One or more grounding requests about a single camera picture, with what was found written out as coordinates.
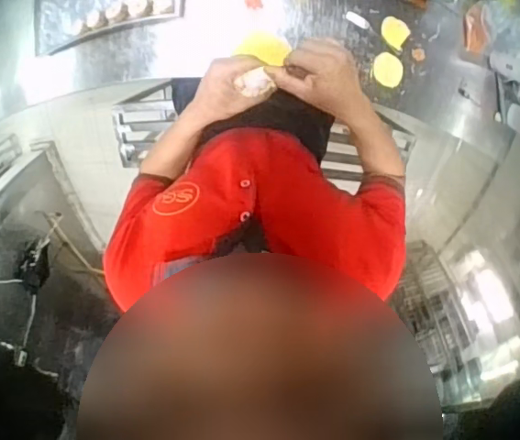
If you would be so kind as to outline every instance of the person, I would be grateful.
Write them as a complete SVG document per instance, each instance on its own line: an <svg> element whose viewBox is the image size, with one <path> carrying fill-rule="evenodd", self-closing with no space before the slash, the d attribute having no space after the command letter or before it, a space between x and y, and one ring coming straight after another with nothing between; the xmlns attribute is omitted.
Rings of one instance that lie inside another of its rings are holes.
<svg viewBox="0 0 520 440"><path fill-rule="evenodd" d="M204 261L145 295L99 348L77 421L79 440L442 434L398 316L351 277L274 253Z"/></svg>
<svg viewBox="0 0 520 440"><path fill-rule="evenodd" d="M202 80L174 81L179 117L143 160L105 250L107 286L126 311L160 281L234 252L322 263L386 299L404 264L404 165L360 88L357 63L333 39L309 39L278 90L234 86L264 66L215 60ZM335 120L347 125L364 178L356 195L320 170Z"/></svg>

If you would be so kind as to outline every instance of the white tile wall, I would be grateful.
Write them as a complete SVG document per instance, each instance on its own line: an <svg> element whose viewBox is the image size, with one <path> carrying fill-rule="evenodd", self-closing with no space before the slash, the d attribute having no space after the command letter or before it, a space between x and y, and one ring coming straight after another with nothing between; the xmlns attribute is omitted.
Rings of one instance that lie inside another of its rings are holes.
<svg viewBox="0 0 520 440"><path fill-rule="evenodd" d="M138 174L117 153L111 107L159 81L133 82L66 96L0 121L0 140L17 135L24 148L56 144L68 179L102 246L111 236L129 187Z"/></svg>

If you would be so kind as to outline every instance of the kitchen equipment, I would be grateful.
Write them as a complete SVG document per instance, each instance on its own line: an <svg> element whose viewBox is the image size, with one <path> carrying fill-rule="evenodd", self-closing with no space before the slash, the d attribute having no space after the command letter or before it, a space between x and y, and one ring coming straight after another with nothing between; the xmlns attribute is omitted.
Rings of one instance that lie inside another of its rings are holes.
<svg viewBox="0 0 520 440"><path fill-rule="evenodd" d="M371 26L370 22L366 20L363 16L360 16L359 14L356 14L355 12L349 11L345 15L345 19L347 21L350 21L358 28L361 28L363 30L367 30L371 32L373 35L378 37L385 45L386 47L390 48L392 52L394 52L396 55L401 55L403 52L401 50L398 50L394 46L391 46L388 44L388 42L380 35L378 32L376 32L373 27Z"/></svg>

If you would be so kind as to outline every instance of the hand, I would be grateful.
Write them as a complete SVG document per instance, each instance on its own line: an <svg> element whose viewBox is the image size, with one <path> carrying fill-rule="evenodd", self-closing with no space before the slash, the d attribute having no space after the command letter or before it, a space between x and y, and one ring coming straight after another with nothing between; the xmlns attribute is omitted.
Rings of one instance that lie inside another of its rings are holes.
<svg viewBox="0 0 520 440"><path fill-rule="evenodd" d="M246 97L236 89L233 82L243 73L264 65L257 58L245 55L214 60L198 86L196 96L184 112L206 127L262 103L273 90L260 96Z"/></svg>
<svg viewBox="0 0 520 440"><path fill-rule="evenodd" d="M346 123L369 102L361 91L353 55L333 39L303 42L284 64L265 70L278 87ZM291 74L291 68L307 74L301 79Z"/></svg>

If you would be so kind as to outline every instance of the yellow cheese slice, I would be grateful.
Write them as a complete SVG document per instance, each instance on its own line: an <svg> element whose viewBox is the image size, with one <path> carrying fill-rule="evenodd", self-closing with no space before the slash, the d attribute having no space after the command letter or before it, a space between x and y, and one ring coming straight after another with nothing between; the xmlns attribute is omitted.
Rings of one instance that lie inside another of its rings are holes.
<svg viewBox="0 0 520 440"><path fill-rule="evenodd" d="M283 66L291 52L290 44L268 32L252 32L235 49L233 55L253 55L270 66Z"/></svg>
<svg viewBox="0 0 520 440"><path fill-rule="evenodd" d="M410 29L402 20L388 16L382 21L382 36L393 48L401 50L410 36Z"/></svg>
<svg viewBox="0 0 520 440"><path fill-rule="evenodd" d="M403 79L403 64L392 55L392 53L383 52L373 61L373 77L378 83L384 87L393 89Z"/></svg>

